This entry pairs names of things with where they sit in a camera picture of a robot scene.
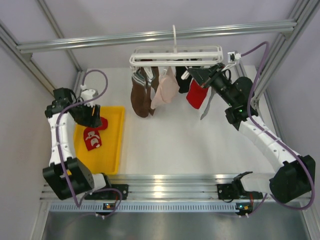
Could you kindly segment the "red santa sock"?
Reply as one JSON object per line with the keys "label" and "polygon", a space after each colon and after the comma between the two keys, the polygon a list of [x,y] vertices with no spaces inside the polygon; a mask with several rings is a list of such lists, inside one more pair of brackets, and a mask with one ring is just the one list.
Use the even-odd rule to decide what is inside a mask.
{"label": "red santa sock", "polygon": [[102,146],[100,132],[108,128],[108,120],[100,118],[102,125],[96,128],[86,127],[83,131],[83,140],[88,151],[92,151]]}
{"label": "red santa sock", "polygon": [[186,95],[186,100],[193,108],[198,110],[204,102],[208,90],[208,88],[200,87],[198,83],[193,79],[191,81],[189,91]]}

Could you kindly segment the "black sock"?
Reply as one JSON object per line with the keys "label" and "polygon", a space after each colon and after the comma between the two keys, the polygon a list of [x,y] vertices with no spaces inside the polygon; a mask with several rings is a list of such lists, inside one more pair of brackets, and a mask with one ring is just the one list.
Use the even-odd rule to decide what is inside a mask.
{"label": "black sock", "polygon": [[175,67],[175,78],[179,86],[178,92],[180,94],[187,93],[190,89],[192,77],[189,75],[186,66]]}
{"label": "black sock", "polygon": [[[193,62],[195,62],[195,61],[198,61],[198,62],[199,62],[199,61],[200,61],[200,62],[201,62],[202,59],[201,59],[201,58],[191,58],[190,61],[193,61]],[[192,66],[190,66],[190,68],[200,68],[200,67],[201,67],[201,66],[198,65],[198,64],[197,64],[197,65],[192,65]]]}

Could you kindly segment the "white plastic clip hanger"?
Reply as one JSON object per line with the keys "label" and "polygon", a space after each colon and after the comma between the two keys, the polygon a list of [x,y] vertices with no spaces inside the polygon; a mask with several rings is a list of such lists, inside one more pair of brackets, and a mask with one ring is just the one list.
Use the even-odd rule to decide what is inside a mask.
{"label": "white plastic clip hanger", "polygon": [[140,46],[137,47],[129,58],[130,68],[136,72],[144,68],[148,77],[152,77],[151,67],[196,66],[206,67],[221,63],[224,59],[222,47],[219,45],[187,46],[177,45],[176,26],[173,29],[173,45],[171,46]]}

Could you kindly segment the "grey sock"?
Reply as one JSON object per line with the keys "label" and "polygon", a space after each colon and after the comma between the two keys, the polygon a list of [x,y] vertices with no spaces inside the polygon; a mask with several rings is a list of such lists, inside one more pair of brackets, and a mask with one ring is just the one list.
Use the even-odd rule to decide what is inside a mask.
{"label": "grey sock", "polygon": [[213,97],[214,97],[215,94],[216,94],[216,91],[214,90],[213,87],[211,87],[211,89],[210,89],[210,96],[209,96],[207,105],[206,105],[206,107],[205,107],[205,109],[204,109],[204,112],[203,112],[202,115],[200,116],[200,120],[203,120],[203,119],[207,116],[207,114],[208,114],[208,112],[209,112],[209,110],[210,110],[210,107],[211,107],[212,99],[213,99]]}

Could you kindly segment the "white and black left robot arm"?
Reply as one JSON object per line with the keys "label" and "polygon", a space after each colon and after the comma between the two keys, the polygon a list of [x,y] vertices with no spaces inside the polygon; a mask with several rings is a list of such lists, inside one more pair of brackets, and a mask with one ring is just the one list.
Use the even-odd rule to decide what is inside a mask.
{"label": "white and black left robot arm", "polygon": [[95,89],[85,89],[80,101],[69,88],[53,91],[54,101],[44,114],[51,131],[51,157],[42,175],[60,200],[89,191],[103,199],[113,194],[113,186],[104,173],[93,174],[76,156],[74,132],[77,125],[97,128],[103,125],[100,105],[87,103],[98,96]]}

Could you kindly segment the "pink sock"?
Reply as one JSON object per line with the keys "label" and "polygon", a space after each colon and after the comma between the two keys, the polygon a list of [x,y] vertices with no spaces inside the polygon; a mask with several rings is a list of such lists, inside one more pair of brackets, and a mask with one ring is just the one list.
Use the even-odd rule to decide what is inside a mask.
{"label": "pink sock", "polygon": [[180,90],[175,74],[169,66],[160,74],[158,81],[158,88],[150,105],[153,110],[164,104],[171,103]]}

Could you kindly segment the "yellow plastic tray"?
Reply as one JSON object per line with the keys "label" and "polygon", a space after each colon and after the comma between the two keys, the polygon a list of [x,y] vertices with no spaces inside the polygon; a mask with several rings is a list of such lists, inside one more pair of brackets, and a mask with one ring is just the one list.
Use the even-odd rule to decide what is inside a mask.
{"label": "yellow plastic tray", "polygon": [[87,127],[77,124],[73,134],[76,157],[92,174],[115,175],[118,173],[121,157],[125,107],[103,106],[100,117],[108,120],[107,129],[100,132],[102,146],[88,151],[83,138]]}

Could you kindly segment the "maroon striped brown sock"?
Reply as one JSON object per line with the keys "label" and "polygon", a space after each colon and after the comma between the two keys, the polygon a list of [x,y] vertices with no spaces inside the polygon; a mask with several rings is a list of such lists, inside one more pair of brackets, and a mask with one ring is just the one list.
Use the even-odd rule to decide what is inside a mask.
{"label": "maroon striped brown sock", "polygon": [[151,70],[153,78],[150,79],[148,76],[146,76],[146,95],[144,98],[143,106],[148,110],[148,113],[153,116],[155,113],[155,109],[151,108],[151,103],[159,86],[159,68],[153,66],[151,67]]}
{"label": "maroon striped brown sock", "polygon": [[147,75],[143,68],[139,68],[131,76],[131,106],[135,114],[141,118],[146,118],[149,115],[149,109],[144,105],[147,97],[146,78]]}

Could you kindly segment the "aluminium top crossbar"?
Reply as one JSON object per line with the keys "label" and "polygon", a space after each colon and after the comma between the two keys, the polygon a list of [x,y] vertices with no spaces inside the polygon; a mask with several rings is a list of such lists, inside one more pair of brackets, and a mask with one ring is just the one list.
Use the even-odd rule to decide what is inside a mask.
{"label": "aluminium top crossbar", "polygon": [[16,49],[21,53],[50,52],[58,50],[85,49],[103,46],[117,46],[137,43],[164,42],[183,39],[225,37],[264,33],[291,33],[297,26],[294,19],[262,21],[255,23],[231,24],[222,26],[196,27],[121,33],[103,36],[60,38],[19,43]]}

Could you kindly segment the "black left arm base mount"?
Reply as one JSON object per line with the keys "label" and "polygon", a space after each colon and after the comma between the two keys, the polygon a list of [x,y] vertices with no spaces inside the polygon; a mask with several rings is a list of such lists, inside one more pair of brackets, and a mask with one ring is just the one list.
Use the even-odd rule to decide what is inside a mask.
{"label": "black left arm base mount", "polygon": [[85,200],[126,200],[129,193],[128,184],[113,184],[112,188],[102,188],[87,195]]}

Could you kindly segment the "aluminium left frame post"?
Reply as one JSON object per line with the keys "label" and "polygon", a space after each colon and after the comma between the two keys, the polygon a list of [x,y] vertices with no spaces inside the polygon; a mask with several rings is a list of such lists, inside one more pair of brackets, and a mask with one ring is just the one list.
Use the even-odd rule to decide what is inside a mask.
{"label": "aluminium left frame post", "polygon": [[76,70],[63,53],[34,58],[21,53],[18,40],[0,24],[0,119],[44,120],[44,111],[53,100],[52,91],[71,87]]}

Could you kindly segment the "aluminium frame post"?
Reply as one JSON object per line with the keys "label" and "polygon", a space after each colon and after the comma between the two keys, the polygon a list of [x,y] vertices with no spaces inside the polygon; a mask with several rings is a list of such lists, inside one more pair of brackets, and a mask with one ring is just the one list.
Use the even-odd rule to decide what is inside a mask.
{"label": "aluminium frame post", "polygon": [[270,56],[260,74],[259,82],[254,91],[255,95],[251,100],[251,105],[255,109],[259,108],[260,98],[319,9],[320,2],[318,0],[298,0],[294,4],[289,17],[294,20],[295,26],[291,32],[281,33],[272,44]]}
{"label": "aluminium frame post", "polygon": [[34,58],[21,53],[18,40],[0,24],[0,119],[44,120],[44,111],[53,100],[52,91],[71,87],[76,70],[63,53]]}

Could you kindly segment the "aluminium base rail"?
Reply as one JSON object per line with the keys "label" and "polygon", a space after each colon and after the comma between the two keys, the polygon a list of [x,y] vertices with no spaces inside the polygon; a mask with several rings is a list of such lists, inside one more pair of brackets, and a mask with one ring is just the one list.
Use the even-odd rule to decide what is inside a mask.
{"label": "aluminium base rail", "polygon": [[235,174],[119,174],[112,184],[128,185],[128,201],[218,200],[218,184],[231,183]]}

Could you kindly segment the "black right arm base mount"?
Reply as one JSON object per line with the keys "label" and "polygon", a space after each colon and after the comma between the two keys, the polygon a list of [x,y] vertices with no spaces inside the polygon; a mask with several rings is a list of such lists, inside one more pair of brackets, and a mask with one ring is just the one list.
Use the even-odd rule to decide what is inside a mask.
{"label": "black right arm base mount", "polygon": [[232,183],[217,184],[218,199],[228,202],[233,200],[262,200],[264,195],[257,191],[245,191]]}

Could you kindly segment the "aluminium right frame post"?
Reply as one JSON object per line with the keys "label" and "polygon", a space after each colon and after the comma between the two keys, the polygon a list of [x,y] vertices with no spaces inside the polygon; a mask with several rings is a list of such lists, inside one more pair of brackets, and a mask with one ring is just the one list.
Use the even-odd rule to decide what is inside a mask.
{"label": "aluminium right frame post", "polygon": [[319,9],[320,2],[318,0],[298,0],[294,4],[289,17],[294,20],[295,26],[291,32],[281,33],[272,44],[270,56],[260,74],[259,82],[254,91],[255,95],[251,100],[251,105],[255,109],[259,108],[260,98]]}

